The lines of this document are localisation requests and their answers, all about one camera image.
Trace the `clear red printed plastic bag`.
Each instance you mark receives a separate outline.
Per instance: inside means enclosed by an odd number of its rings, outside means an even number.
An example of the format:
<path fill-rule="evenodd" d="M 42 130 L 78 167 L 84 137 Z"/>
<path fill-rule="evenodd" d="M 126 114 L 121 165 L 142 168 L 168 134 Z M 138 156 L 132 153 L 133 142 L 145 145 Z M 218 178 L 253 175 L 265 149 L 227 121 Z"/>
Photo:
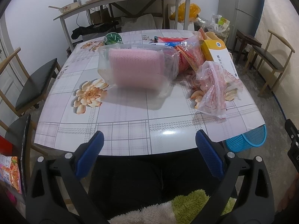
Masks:
<path fill-rule="evenodd" d="M 205 61 L 199 67 L 196 79 L 203 96 L 195 100 L 195 109 L 211 116 L 226 118 L 226 102 L 234 100 L 242 92 L 241 80 L 213 61 Z"/>

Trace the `pink sponge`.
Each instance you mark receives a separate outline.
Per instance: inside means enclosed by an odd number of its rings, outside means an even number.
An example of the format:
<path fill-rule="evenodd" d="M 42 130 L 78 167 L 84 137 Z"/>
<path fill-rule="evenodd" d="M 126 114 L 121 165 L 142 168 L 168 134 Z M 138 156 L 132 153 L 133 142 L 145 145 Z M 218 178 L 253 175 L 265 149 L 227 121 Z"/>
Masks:
<path fill-rule="evenodd" d="M 167 83 L 161 50 L 110 49 L 108 59 L 113 81 L 119 87 L 161 90 Z"/>

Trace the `yellow white carton box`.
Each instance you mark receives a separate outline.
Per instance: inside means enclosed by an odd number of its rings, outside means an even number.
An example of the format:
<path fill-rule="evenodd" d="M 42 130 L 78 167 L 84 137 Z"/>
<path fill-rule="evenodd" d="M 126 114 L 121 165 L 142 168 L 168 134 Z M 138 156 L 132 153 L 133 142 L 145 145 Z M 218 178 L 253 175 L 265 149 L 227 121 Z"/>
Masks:
<path fill-rule="evenodd" d="M 239 79 L 231 54 L 228 52 L 224 41 L 213 32 L 201 32 L 203 39 L 200 42 L 200 65 L 205 61 L 219 63 L 231 75 Z"/>

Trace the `green plastic bottle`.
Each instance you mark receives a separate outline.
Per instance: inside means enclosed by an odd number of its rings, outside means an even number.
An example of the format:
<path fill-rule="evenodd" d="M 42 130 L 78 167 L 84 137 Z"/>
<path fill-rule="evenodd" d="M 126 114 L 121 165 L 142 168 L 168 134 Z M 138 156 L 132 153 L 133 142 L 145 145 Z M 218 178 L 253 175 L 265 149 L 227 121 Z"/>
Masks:
<path fill-rule="evenodd" d="M 118 33 L 110 32 L 104 37 L 103 43 L 106 46 L 107 45 L 114 45 L 114 44 L 117 44 L 117 43 L 122 44 L 123 40 L 122 40 L 122 37 Z"/>

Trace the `red drink can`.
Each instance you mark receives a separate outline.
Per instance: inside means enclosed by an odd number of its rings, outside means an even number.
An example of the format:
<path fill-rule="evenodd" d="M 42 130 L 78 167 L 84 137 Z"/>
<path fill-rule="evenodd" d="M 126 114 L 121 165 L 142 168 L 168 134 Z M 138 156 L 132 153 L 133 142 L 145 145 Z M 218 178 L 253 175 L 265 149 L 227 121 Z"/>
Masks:
<path fill-rule="evenodd" d="M 198 70 L 198 65 L 194 53 L 189 50 L 184 50 L 181 46 L 176 46 L 175 49 L 179 54 L 178 72 L 182 73 L 188 68 L 191 68 L 196 72 Z"/>

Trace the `red orange snack wrapper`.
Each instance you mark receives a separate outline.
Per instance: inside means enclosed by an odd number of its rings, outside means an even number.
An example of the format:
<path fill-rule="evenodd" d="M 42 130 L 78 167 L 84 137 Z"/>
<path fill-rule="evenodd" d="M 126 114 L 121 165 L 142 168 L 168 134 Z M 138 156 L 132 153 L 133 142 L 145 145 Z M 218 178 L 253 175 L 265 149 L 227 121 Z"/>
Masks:
<path fill-rule="evenodd" d="M 184 50 L 189 50 L 194 53 L 197 59 L 198 68 L 206 61 L 205 56 L 201 50 L 201 45 L 207 38 L 205 32 L 200 28 L 194 36 L 185 39 L 178 46 L 181 46 Z"/>

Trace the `blue trash basket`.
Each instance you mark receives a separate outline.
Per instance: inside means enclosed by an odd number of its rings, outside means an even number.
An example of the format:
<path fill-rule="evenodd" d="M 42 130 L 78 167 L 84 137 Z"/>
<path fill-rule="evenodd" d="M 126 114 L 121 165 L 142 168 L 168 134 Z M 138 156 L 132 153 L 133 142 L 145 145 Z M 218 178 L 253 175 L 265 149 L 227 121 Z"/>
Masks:
<path fill-rule="evenodd" d="M 267 137 L 266 125 L 261 125 L 246 133 L 234 136 L 226 140 L 226 147 L 234 152 L 242 152 L 251 148 L 262 146 Z"/>

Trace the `wooden chair right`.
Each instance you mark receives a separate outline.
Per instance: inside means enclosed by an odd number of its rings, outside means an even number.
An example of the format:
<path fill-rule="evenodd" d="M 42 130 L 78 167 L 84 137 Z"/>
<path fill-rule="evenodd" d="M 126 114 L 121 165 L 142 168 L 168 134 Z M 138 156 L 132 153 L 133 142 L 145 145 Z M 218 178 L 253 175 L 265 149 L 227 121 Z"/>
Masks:
<path fill-rule="evenodd" d="M 264 93 L 265 89 L 267 88 L 267 86 L 269 85 L 269 83 L 273 80 L 274 76 L 276 73 L 279 73 L 279 76 L 277 77 L 277 79 L 275 80 L 273 86 L 270 88 L 270 92 L 273 91 L 273 89 L 276 87 L 276 85 L 279 83 L 280 78 L 282 77 L 282 75 L 284 74 L 284 71 L 286 70 L 286 67 L 288 66 L 291 56 L 295 53 L 294 48 L 292 47 L 292 45 L 280 34 L 277 34 L 276 32 L 268 29 L 268 32 L 270 33 L 268 42 L 266 44 L 266 47 L 263 49 L 261 47 L 258 46 L 252 46 L 249 54 L 248 54 L 248 59 L 246 61 L 246 64 L 244 66 L 244 69 L 242 71 L 242 74 L 246 74 L 246 72 L 249 69 L 249 64 L 253 63 L 253 59 L 254 56 L 259 56 L 260 62 L 258 64 L 258 67 L 256 68 L 256 72 L 258 72 L 259 68 L 261 67 L 262 62 L 266 62 L 266 64 L 268 66 L 271 67 L 272 72 L 270 73 L 270 76 L 268 77 L 268 79 L 266 80 L 265 84 L 263 85 L 263 87 L 261 88 L 261 90 L 259 91 L 258 96 L 261 97 L 262 94 Z M 290 49 L 290 54 L 288 55 L 286 62 L 284 65 L 282 65 L 269 51 L 268 48 L 270 46 L 271 43 L 271 39 L 272 37 L 276 37 L 281 43 L 283 43 L 285 46 L 287 46 Z"/>

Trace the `wooden chair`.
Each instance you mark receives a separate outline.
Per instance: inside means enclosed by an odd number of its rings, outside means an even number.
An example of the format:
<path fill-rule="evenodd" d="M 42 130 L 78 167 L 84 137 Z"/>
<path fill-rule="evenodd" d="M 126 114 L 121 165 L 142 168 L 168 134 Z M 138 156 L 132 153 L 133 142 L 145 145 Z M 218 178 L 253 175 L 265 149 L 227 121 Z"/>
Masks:
<path fill-rule="evenodd" d="M 47 89 L 51 79 L 56 79 L 57 74 L 61 71 L 58 60 L 55 58 L 41 66 L 37 71 L 33 72 L 32 75 L 29 75 L 18 55 L 20 51 L 21 48 L 18 47 L 11 55 L 1 62 L 1 72 L 3 72 L 10 64 L 11 60 L 16 58 L 21 70 L 27 78 L 17 99 L 16 105 L 13 105 L 6 95 L 1 92 L 1 99 L 19 117 L 22 116 L 22 114 L 24 114 L 29 108 L 37 108 L 38 103 L 47 98 Z"/>
<path fill-rule="evenodd" d="M 266 44 L 266 47 L 263 49 L 261 47 L 258 46 L 252 46 L 249 54 L 248 54 L 248 59 L 246 61 L 246 64 L 244 66 L 244 69 L 242 71 L 242 74 L 246 74 L 246 72 L 249 69 L 249 64 L 253 63 L 253 59 L 254 56 L 259 56 L 260 62 L 258 64 L 258 67 L 256 68 L 256 72 L 258 72 L 259 68 L 261 67 L 262 62 L 266 62 L 266 64 L 268 66 L 271 67 L 272 72 L 270 73 L 270 76 L 268 77 L 268 79 L 266 80 L 265 84 L 263 85 L 263 87 L 261 88 L 261 90 L 259 91 L 258 96 L 261 97 L 262 94 L 264 93 L 265 89 L 267 88 L 267 86 L 269 85 L 269 83 L 273 80 L 274 76 L 276 73 L 279 73 L 279 76 L 277 77 L 277 79 L 275 80 L 273 86 L 270 88 L 270 92 L 273 91 L 273 89 L 276 87 L 276 85 L 279 83 L 280 78 L 282 77 L 282 75 L 284 74 L 284 71 L 286 70 L 286 67 L 288 66 L 291 56 L 295 53 L 294 48 L 292 47 L 292 45 L 280 34 L 277 34 L 276 32 L 268 29 L 268 32 L 270 33 L 268 42 Z M 288 55 L 286 62 L 284 65 L 282 65 L 269 51 L 268 48 L 270 46 L 271 43 L 271 39 L 272 37 L 276 37 L 281 43 L 283 43 L 285 46 L 287 46 L 290 49 L 290 54 Z"/>

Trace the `wooden chair left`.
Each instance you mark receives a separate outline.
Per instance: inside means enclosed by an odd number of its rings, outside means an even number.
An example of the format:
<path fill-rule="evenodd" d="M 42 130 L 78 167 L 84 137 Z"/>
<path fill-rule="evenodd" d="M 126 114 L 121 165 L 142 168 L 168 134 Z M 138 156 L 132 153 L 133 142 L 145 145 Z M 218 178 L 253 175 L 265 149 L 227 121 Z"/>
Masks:
<path fill-rule="evenodd" d="M 37 108 L 38 103 L 47 98 L 47 89 L 51 79 L 56 79 L 57 74 L 61 71 L 58 60 L 55 58 L 41 66 L 37 71 L 33 72 L 32 75 L 29 75 L 18 55 L 20 51 L 21 48 L 18 47 L 11 55 L 1 62 L 1 72 L 3 72 L 10 64 L 11 60 L 16 58 L 21 70 L 27 78 L 17 99 L 16 105 L 13 105 L 6 95 L 1 92 L 1 99 L 19 117 L 22 116 L 22 114 L 24 114 L 29 108 Z"/>

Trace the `dark wooden stool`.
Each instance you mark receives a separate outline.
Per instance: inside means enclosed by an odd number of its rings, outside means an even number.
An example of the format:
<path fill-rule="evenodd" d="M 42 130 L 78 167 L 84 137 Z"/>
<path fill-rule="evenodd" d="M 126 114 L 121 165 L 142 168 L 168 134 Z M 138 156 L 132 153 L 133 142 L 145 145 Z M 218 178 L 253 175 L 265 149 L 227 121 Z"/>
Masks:
<path fill-rule="evenodd" d="M 241 42 L 241 45 L 240 45 L 239 51 L 237 53 L 237 57 L 235 59 L 235 64 L 238 64 L 241 54 L 247 45 L 258 46 L 258 47 L 262 46 L 262 44 L 254 36 L 243 33 L 242 31 L 237 29 L 235 41 L 234 41 L 233 48 L 232 48 L 232 54 L 235 51 L 238 41 Z"/>

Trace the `cardboard box with bags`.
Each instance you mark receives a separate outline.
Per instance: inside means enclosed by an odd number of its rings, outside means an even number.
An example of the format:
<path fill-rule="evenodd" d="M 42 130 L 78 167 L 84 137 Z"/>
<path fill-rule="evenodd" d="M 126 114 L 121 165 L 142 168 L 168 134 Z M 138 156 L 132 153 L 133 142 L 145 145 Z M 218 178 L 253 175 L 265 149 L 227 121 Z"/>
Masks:
<path fill-rule="evenodd" d="M 224 43 L 227 42 L 230 31 L 230 21 L 222 15 L 212 15 L 210 20 L 197 16 L 194 23 L 199 28 L 202 28 L 206 36 L 210 39 L 221 39 Z"/>

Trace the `black clothing pile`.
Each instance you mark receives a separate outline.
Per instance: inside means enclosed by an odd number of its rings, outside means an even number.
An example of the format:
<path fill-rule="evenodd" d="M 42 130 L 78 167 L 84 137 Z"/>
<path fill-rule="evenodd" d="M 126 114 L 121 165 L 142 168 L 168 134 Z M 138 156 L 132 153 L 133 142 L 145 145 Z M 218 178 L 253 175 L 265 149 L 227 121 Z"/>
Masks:
<path fill-rule="evenodd" d="M 119 25 L 118 21 L 112 21 L 107 23 L 99 23 L 99 24 L 92 24 L 87 27 L 79 26 L 75 30 L 73 30 L 71 38 L 78 39 L 80 35 L 88 35 L 94 33 L 106 33 L 109 31 L 114 31 L 114 27 Z"/>

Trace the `grey refrigerator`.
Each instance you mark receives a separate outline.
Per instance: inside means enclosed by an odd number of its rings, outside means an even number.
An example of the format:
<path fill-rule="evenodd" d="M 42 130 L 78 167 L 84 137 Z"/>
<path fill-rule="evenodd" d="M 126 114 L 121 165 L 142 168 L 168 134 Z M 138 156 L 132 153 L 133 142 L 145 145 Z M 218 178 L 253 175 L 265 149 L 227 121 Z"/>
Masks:
<path fill-rule="evenodd" d="M 218 0 L 217 13 L 230 21 L 226 47 L 232 49 L 237 30 L 254 36 L 265 0 Z"/>

